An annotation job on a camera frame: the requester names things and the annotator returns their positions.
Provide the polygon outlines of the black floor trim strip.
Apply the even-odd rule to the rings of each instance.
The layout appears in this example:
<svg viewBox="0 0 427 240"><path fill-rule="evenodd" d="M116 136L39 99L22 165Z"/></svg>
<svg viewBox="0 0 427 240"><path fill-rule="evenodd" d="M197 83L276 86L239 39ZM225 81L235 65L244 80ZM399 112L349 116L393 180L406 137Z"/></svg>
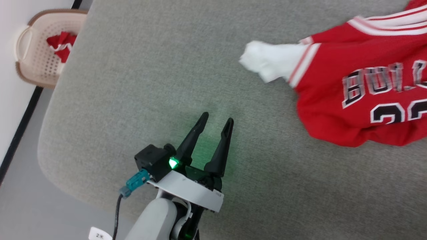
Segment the black floor trim strip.
<svg viewBox="0 0 427 240"><path fill-rule="evenodd" d="M47 9L79 9L85 0L0 0L0 185L28 126L42 88L15 70L15 43L27 22Z"/></svg>

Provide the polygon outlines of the beige plastic laundry basket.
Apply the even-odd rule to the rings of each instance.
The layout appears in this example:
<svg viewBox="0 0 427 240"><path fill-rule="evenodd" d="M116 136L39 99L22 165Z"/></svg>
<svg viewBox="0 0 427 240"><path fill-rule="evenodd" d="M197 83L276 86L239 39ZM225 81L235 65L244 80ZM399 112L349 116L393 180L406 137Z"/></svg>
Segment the beige plastic laundry basket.
<svg viewBox="0 0 427 240"><path fill-rule="evenodd" d="M25 82L55 88L64 67L47 38L68 32L76 35L87 18L86 10L50 9L34 15L14 44L15 67Z"/></svg>

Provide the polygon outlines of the red basketball jersey white sleeves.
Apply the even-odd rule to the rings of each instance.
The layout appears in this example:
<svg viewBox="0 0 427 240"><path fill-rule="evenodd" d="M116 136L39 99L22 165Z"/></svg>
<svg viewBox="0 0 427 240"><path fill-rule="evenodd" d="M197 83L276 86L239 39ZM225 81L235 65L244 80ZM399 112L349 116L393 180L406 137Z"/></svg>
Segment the red basketball jersey white sleeves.
<svg viewBox="0 0 427 240"><path fill-rule="evenodd" d="M427 138L427 0L356 16L298 44L246 45L240 64L298 94L308 133L340 146L404 146Z"/></svg>

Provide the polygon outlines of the red garment with white trim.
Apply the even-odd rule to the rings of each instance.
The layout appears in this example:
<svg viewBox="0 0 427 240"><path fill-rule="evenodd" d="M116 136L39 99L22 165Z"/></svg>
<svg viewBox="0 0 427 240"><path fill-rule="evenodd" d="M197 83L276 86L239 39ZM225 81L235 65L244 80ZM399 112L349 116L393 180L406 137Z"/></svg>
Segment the red garment with white trim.
<svg viewBox="0 0 427 240"><path fill-rule="evenodd" d="M46 42L49 48L58 56L61 63L66 63L76 39L77 34L62 31L59 35L48 37Z"/></svg>

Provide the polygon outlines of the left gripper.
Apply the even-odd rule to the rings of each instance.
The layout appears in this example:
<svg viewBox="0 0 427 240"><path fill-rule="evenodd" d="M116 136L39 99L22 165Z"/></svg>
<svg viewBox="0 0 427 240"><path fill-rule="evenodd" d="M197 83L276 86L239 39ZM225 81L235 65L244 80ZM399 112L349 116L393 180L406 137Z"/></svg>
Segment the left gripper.
<svg viewBox="0 0 427 240"><path fill-rule="evenodd" d="M223 177L234 127L229 118L220 133L220 142L204 172L191 167L192 153L198 137L204 131L209 113L204 112L177 149L177 158L169 160L172 170L160 181L149 184L158 189L157 198L165 198L176 207L177 213L169 234L169 240L196 240L198 224L204 211L218 213L223 205L224 194L215 189L215 177Z"/></svg>

